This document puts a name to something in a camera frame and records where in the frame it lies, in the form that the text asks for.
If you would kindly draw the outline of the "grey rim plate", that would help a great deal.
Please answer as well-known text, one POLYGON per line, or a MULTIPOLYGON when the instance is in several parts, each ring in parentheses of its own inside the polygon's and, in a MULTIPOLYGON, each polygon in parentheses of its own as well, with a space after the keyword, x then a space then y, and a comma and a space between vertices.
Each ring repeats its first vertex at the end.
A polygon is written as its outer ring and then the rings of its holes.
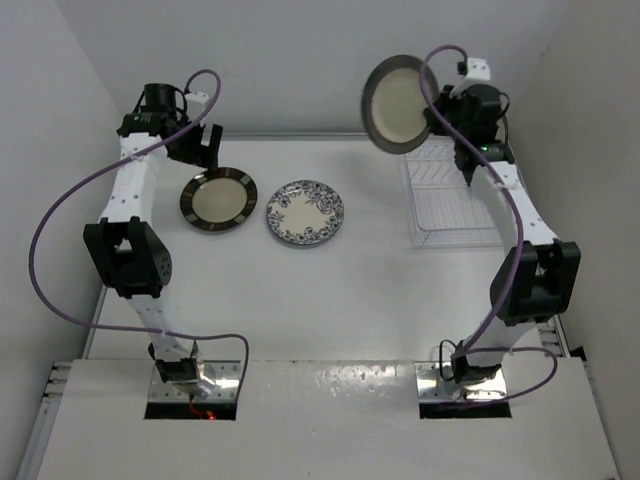
POLYGON ((508 121, 508 117, 506 114, 504 114, 501 118, 501 128, 502 128, 502 134, 503 134, 503 144, 505 145, 505 149, 509 149, 509 121, 508 121))
POLYGON ((383 60, 362 90, 360 112, 364 131, 380 150, 404 155, 420 147, 430 130, 424 111, 440 92, 430 68, 412 55, 383 60))

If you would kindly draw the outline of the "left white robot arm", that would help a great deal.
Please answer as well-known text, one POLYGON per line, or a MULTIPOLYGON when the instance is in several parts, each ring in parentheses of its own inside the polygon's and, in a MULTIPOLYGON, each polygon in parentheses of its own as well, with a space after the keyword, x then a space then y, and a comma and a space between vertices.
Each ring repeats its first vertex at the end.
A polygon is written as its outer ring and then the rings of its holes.
POLYGON ((144 86, 117 131, 125 163, 117 169, 98 222, 85 226, 83 239, 104 285, 127 301, 147 329, 161 380, 189 397, 205 398, 215 381, 196 342, 169 333, 173 321, 162 292, 171 280, 172 259, 151 223, 157 178, 166 161, 204 169, 218 165, 222 129, 214 127, 205 141, 204 125, 189 120, 189 101, 206 105, 209 98, 168 84, 144 86))

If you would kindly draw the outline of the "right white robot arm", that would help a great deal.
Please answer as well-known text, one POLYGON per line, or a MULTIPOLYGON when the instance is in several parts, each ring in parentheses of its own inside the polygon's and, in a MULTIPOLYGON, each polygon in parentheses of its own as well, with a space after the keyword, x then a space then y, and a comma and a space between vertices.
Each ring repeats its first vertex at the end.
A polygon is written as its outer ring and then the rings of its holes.
POLYGON ((489 313, 440 368, 443 380, 458 385, 494 377, 523 336, 567 310, 581 261, 578 245, 542 220, 507 140, 497 137, 508 129, 504 96, 488 84, 462 91, 447 85, 424 112, 432 133, 453 138, 455 165, 489 212, 505 253, 489 287, 489 313))

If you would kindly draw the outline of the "brown striped rim plate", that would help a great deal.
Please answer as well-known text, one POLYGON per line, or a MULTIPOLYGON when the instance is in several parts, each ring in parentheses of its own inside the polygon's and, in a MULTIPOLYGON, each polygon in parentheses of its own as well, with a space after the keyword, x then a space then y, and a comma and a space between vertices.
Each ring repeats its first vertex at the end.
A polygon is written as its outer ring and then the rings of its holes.
POLYGON ((221 233, 244 223, 258 202, 258 188, 246 172, 218 167, 194 176, 179 199, 184 219, 198 230, 221 233))

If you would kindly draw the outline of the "blue floral plate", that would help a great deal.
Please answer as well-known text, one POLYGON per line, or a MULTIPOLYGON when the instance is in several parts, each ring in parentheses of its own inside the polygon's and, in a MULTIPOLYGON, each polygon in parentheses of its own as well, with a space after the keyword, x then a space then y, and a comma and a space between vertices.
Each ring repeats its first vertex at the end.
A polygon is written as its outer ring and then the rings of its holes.
POLYGON ((341 228, 345 207, 339 194, 317 180, 296 180, 277 189, 266 206, 270 231, 296 247, 315 247, 341 228))

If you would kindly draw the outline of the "white front board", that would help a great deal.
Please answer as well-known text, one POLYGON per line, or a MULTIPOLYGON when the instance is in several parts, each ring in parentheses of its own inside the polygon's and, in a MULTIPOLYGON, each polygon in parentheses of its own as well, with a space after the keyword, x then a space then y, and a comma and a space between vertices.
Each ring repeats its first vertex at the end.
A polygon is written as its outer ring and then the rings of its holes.
POLYGON ((409 364, 253 361, 237 416, 148 420, 152 365, 72 365, 42 479, 615 479, 583 365, 507 418, 424 419, 409 364))

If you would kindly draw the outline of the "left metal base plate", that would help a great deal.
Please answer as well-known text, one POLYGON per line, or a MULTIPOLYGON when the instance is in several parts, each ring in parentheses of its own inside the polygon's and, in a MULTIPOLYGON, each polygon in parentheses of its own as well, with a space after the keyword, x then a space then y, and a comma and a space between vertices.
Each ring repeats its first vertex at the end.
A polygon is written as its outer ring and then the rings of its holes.
POLYGON ((187 403, 191 396, 196 403, 233 403, 240 384, 239 361, 203 361, 198 367, 200 380, 168 381, 155 370, 151 377, 149 403, 187 403))

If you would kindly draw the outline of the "metal base plate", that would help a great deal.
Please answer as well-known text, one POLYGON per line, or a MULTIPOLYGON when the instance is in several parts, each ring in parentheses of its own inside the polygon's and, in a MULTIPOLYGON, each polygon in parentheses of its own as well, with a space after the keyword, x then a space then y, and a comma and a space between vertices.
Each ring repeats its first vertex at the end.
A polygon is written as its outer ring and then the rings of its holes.
POLYGON ((233 403, 240 384, 239 361, 203 361, 198 367, 200 380, 168 381, 155 370, 151 377, 149 403, 187 403, 191 396, 196 403, 233 403))
POLYGON ((458 384, 449 380, 452 372, 448 361, 442 368, 437 361, 416 362, 414 367, 421 404, 487 403, 502 401, 508 393, 501 368, 483 380, 458 384))

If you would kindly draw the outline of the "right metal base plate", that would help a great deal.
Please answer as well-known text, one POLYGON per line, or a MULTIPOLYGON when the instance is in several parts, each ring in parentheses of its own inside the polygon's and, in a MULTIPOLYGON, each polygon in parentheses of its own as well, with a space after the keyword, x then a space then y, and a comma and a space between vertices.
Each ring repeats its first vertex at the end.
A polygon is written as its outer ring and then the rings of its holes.
POLYGON ((508 393, 501 368, 483 380, 458 384, 449 380, 452 372, 448 361, 442 368, 437 361, 416 362, 414 367, 421 404, 487 403, 502 401, 508 393))

